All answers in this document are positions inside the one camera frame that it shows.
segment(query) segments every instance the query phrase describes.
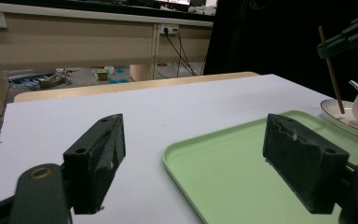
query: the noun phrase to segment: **green tray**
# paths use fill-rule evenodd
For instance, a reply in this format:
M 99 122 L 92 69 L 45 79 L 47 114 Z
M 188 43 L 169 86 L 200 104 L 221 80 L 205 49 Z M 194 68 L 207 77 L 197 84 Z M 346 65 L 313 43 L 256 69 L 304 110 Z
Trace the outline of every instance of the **green tray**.
M 296 119 L 348 151 L 358 164 L 358 137 L 301 111 Z M 266 119 L 174 143 L 166 169 L 204 223 L 337 223 L 340 213 L 312 215 L 262 155 Z

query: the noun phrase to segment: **chopstick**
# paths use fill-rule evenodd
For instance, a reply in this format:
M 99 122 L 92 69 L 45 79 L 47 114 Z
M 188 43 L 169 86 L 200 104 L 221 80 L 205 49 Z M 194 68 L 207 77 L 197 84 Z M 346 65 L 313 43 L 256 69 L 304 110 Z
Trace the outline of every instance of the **chopstick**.
M 319 26 L 319 35 L 321 36 L 322 44 L 326 45 L 326 40 L 324 39 L 324 30 L 322 26 Z M 330 73 L 331 81 L 333 82 L 334 92 L 336 94 L 336 98 L 339 105 L 339 110 L 341 111 L 341 114 L 345 114 L 344 105 L 342 104 L 341 95 L 339 94 L 338 84 L 336 81 L 336 75 L 333 70 L 333 64 L 331 63 L 330 58 L 326 58 L 328 71 Z

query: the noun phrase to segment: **wall socket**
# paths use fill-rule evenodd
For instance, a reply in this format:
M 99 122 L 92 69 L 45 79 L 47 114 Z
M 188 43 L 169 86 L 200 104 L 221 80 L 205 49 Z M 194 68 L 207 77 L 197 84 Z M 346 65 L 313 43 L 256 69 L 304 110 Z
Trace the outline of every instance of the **wall socket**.
M 160 25 L 159 33 L 162 35 L 165 35 L 165 31 L 164 31 L 165 29 L 168 29 L 169 35 L 176 35 L 176 32 L 174 30 L 179 30 L 179 25 L 178 24 L 162 23 Z

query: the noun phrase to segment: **saucer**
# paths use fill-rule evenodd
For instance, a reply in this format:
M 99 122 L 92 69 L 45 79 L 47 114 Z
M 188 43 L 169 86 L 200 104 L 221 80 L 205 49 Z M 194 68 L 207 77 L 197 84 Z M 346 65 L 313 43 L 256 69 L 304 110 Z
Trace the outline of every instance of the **saucer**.
M 345 114 L 341 114 L 337 100 L 323 100 L 321 102 L 323 116 L 340 129 L 358 136 L 358 121 L 352 114 L 352 102 L 342 101 L 342 104 L 344 106 Z

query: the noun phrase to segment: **black backdrop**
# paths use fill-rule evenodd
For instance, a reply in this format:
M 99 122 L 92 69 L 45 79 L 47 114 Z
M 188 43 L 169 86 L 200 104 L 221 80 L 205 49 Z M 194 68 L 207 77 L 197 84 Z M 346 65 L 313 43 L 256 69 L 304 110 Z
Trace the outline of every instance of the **black backdrop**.
M 275 74 L 336 98 L 326 60 L 316 47 L 338 35 L 358 17 L 358 0 L 249 0 L 218 1 L 204 74 L 252 71 Z M 331 58 L 341 98 L 353 101 L 358 82 L 358 49 Z

